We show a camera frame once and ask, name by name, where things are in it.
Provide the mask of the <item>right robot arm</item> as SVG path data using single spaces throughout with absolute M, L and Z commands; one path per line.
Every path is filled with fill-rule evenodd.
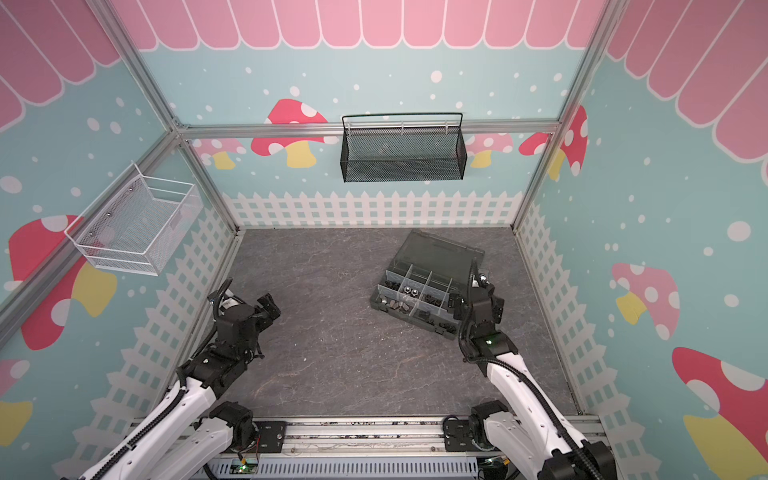
M 478 415 L 475 442 L 498 449 L 525 479 L 616 479 L 611 449 L 589 441 L 566 419 L 499 329 L 503 309 L 503 299 L 472 261 L 456 308 L 458 346 L 463 360 L 478 366 L 511 408 Z

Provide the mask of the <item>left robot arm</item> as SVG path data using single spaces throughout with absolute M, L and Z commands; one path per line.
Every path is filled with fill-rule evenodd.
M 83 473 L 85 479 L 188 479 L 217 455 L 242 455 L 262 436 L 250 409 L 223 394 L 263 358 L 259 337 L 280 317 L 272 295 L 249 304 L 226 279 L 207 300 L 213 323 L 176 370 L 163 400 L 112 451 Z

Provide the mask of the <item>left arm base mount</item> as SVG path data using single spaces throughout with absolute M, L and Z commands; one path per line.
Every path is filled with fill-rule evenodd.
M 240 454 L 281 453 L 286 440 L 285 421 L 251 421 L 234 427 L 228 451 Z

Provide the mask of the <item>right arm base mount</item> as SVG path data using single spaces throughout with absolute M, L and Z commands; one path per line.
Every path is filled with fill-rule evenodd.
M 444 448 L 447 452 L 466 453 L 480 451 L 474 443 L 473 430 L 469 419 L 450 415 L 442 420 L 441 428 Z

